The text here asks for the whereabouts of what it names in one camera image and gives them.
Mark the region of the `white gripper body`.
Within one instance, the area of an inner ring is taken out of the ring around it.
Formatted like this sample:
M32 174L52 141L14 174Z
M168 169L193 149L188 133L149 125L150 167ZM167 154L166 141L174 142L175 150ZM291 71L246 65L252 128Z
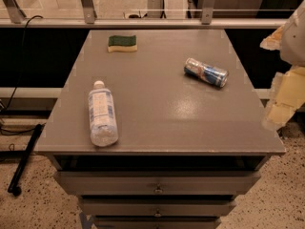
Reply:
M292 65L305 66L305 0L284 25L280 57Z

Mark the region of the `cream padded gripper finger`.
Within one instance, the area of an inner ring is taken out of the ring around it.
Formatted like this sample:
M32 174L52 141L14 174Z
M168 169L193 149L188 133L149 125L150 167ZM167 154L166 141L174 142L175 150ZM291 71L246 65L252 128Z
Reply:
M305 68L292 66L285 73L276 73L270 99L265 107L262 126L277 131L305 104Z
M272 34L264 38L261 41L259 47L264 50L279 51L281 48L281 39L282 39L283 30L284 30L284 26L280 26Z

